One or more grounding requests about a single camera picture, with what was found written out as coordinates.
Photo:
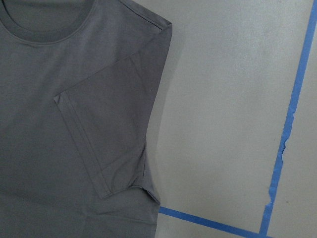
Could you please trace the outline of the brown t-shirt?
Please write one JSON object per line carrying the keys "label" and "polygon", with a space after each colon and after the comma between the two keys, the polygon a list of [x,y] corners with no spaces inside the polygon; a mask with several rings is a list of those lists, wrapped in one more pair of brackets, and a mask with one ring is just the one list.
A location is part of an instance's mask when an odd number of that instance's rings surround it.
{"label": "brown t-shirt", "polygon": [[146,134],[171,37],[132,0],[1,1],[1,237],[155,236]]}

